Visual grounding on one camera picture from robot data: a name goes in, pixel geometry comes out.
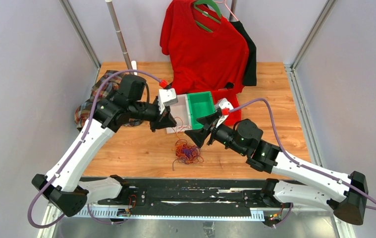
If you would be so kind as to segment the metal rack pole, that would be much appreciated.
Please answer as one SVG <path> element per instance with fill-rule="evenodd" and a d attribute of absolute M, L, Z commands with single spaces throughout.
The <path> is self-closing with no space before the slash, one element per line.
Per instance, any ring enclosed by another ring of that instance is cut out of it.
<path fill-rule="evenodd" d="M 130 56 L 126 47 L 126 43 L 125 43 L 121 28 L 118 22 L 118 18 L 117 18 L 116 11 L 114 9 L 113 2 L 112 0 L 105 0 L 105 2 L 107 4 L 107 8 L 108 8 L 108 11 L 109 11 L 109 14 L 110 14 L 113 26 L 114 26 L 116 36 L 118 38 L 119 46 L 121 48 L 121 52 L 122 52 L 124 61 L 126 63 L 126 66 L 128 69 L 133 69 L 132 64 L 131 64 L 132 61 L 130 59 Z"/>

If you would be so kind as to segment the green clothes hanger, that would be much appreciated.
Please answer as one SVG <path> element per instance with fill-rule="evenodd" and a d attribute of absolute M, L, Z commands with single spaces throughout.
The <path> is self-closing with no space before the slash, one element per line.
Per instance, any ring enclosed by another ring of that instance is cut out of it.
<path fill-rule="evenodd" d="M 216 32 L 222 22 L 222 13 L 217 3 L 213 0 L 195 0 L 191 6 L 196 27 L 208 33 Z"/>

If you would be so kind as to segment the white plastic bin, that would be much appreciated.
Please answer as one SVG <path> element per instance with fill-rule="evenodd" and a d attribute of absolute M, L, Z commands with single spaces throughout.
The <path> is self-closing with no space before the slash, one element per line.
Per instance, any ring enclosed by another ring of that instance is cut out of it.
<path fill-rule="evenodd" d="M 187 94 L 178 95 L 177 98 L 178 103 L 170 106 L 171 115 L 174 117 L 177 124 L 175 127 L 166 128 L 167 134 L 192 129 L 191 112 L 189 109 Z"/>

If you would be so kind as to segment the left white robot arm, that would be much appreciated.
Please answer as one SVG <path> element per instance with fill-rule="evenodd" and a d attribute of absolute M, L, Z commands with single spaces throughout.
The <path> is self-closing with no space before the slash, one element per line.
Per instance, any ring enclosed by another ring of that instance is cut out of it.
<path fill-rule="evenodd" d="M 81 176 L 103 145 L 132 119 L 148 121 L 151 131 L 175 127 L 170 106 L 178 102 L 176 91 L 161 82 L 152 103 L 142 102 L 148 87 L 144 78 L 127 74 L 119 87 L 102 99 L 93 100 L 90 113 L 79 136 L 59 162 L 46 174 L 36 174 L 32 185 L 65 216 L 76 215 L 87 204 L 112 199 L 123 205 L 129 200 L 126 181 L 112 175 L 103 180 L 81 181 Z"/>

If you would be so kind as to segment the red t-shirt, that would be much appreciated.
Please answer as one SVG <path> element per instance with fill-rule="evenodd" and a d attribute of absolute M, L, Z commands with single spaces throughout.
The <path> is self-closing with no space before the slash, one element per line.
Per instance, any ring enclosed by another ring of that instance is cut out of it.
<path fill-rule="evenodd" d="M 215 22 L 192 0 L 173 0 L 162 24 L 160 47 L 173 69 L 177 94 L 223 89 L 242 92 L 249 56 L 244 37 L 225 18 Z"/>

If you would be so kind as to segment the plaid flannel shirt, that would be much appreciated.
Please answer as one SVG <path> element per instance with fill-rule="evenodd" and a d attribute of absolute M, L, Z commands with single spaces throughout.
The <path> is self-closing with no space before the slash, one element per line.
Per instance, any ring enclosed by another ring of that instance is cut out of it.
<path fill-rule="evenodd" d="M 85 125 L 86 120 L 90 116 L 91 108 L 93 105 L 93 101 L 95 99 L 95 95 L 99 91 L 101 84 L 111 75 L 116 73 L 116 70 L 107 70 L 106 73 L 94 84 L 91 89 L 90 97 L 84 103 L 82 103 L 75 111 L 74 114 L 74 121 L 76 124 L 76 128 L 78 131 L 81 131 Z M 125 73 L 119 74 L 114 76 L 112 79 L 108 81 L 108 83 L 100 90 L 100 94 L 98 100 L 100 99 L 111 99 L 112 93 L 115 93 L 120 88 L 120 83 L 122 77 Z"/>

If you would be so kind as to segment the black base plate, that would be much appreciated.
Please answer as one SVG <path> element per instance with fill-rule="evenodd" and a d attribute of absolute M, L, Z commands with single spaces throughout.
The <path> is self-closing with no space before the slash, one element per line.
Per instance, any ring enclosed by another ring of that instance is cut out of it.
<path fill-rule="evenodd" d="M 126 198 L 103 199 L 100 205 L 131 208 L 134 215 L 174 217 L 247 217 L 251 209 L 286 210 L 263 198 L 261 179 L 127 178 Z"/>

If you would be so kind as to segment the pink clothes hanger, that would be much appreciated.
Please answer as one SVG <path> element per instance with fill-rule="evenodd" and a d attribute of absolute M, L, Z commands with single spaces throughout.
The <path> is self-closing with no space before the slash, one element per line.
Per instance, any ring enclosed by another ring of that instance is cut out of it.
<path fill-rule="evenodd" d="M 222 4 L 227 9 L 229 15 L 228 15 L 228 21 L 230 22 L 238 22 L 239 19 L 235 15 L 235 10 L 237 7 L 237 0 L 215 0 L 215 3 Z"/>

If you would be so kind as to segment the green plastic bin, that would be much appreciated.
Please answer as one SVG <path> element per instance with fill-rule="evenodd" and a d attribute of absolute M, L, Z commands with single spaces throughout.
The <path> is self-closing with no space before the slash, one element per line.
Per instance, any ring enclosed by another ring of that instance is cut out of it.
<path fill-rule="evenodd" d="M 191 128 L 200 129 L 202 124 L 198 118 L 211 115 L 215 112 L 214 101 L 210 91 L 187 94 L 188 106 L 191 114 Z"/>

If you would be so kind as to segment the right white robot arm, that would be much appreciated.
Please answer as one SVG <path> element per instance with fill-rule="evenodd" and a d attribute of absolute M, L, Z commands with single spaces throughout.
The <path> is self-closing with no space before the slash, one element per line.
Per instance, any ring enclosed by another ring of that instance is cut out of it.
<path fill-rule="evenodd" d="M 335 172 L 293 156 L 280 146 L 262 139 L 263 131 L 249 119 L 228 127 L 217 113 L 199 118 L 200 129 L 185 131 L 198 146 L 217 141 L 247 158 L 256 171 L 277 174 L 298 181 L 292 184 L 267 179 L 261 201 L 272 207 L 277 203 L 303 204 L 332 211 L 334 216 L 352 225 L 362 225 L 367 205 L 367 182 L 364 174 Z"/>

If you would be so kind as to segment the black t-shirt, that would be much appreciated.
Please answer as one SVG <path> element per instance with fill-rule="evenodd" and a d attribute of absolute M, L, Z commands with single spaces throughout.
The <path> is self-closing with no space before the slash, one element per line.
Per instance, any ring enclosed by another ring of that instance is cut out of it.
<path fill-rule="evenodd" d="M 257 85 L 257 48 L 252 40 L 252 38 L 249 36 L 247 31 L 245 30 L 243 24 L 240 21 L 231 21 L 231 25 L 237 30 L 238 33 L 245 39 L 249 55 L 247 59 L 247 63 L 244 70 L 244 76 L 242 85 L 243 86 L 256 86 Z"/>

